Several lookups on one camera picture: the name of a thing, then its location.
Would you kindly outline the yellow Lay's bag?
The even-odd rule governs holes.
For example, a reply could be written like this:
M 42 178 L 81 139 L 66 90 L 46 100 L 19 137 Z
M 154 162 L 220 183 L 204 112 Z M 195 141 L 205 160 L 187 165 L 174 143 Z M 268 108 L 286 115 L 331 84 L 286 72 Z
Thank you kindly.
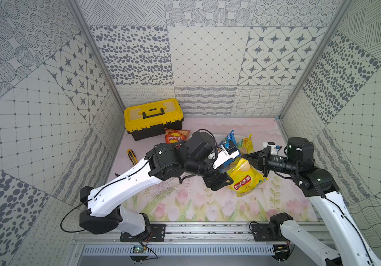
M 251 134 L 238 142 L 238 149 L 241 154 L 250 154 L 255 152 Z
M 233 180 L 229 188 L 234 191 L 238 197 L 249 194 L 259 184 L 269 179 L 251 166 L 248 160 L 244 158 L 241 158 L 234 168 L 228 170 L 227 174 Z

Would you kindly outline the blue Lay's chip bag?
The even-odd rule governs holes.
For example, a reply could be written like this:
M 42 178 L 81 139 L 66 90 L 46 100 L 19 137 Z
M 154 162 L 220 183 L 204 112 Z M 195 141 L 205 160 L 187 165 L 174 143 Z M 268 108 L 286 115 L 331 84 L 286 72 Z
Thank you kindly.
M 219 156 L 227 155 L 230 158 L 239 156 L 239 150 L 233 130 L 218 143 L 218 150 Z

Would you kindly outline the red Lay's chip bag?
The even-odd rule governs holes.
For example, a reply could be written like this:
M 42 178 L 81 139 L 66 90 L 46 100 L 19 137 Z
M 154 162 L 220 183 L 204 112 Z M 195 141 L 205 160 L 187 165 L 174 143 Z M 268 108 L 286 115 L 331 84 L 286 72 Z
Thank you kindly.
M 189 130 L 165 129 L 165 140 L 167 144 L 186 141 L 190 134 Z

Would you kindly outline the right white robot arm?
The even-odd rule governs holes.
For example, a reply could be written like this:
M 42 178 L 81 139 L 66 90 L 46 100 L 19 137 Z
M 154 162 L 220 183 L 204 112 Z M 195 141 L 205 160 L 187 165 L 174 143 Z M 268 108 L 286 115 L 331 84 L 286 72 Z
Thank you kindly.
M 265 176 L 273 171 L 292 180 L 320 214 L 335 249 L 312 236 L 287 213 L 270 217 L 270 237 L 285 239 L 299 247 L 318 266 L 381 266 L 381 260 L 347 211 L 334 178 L 327 170 L 315 166 L 313 143 L 291 137 L 284 149 L 285 156 L 274 155 L 271 150 L 267 146 L 243 158 Z

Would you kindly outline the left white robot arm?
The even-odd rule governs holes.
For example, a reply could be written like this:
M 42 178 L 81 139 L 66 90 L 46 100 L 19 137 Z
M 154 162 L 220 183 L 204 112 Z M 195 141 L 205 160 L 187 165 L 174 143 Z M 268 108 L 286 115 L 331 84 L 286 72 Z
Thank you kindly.
M 212 134 L 203 130 L 194 132 L 187 141 L 156 145 L 137 165 L 111 182 L 81 189 L 80 201 L 86 209 L 80 213 L 79 226 L 94 235 L 118 228 L 144 239 L 152 232 L 148 216 L 128 211 L 122 206 L 124 201 L 170 178 L 183 181 L 183 174 L 200 176 L 207 188 L 217 191 L 233 183 L 220 166 L 239 154 L 233 141 L 219 145 Z

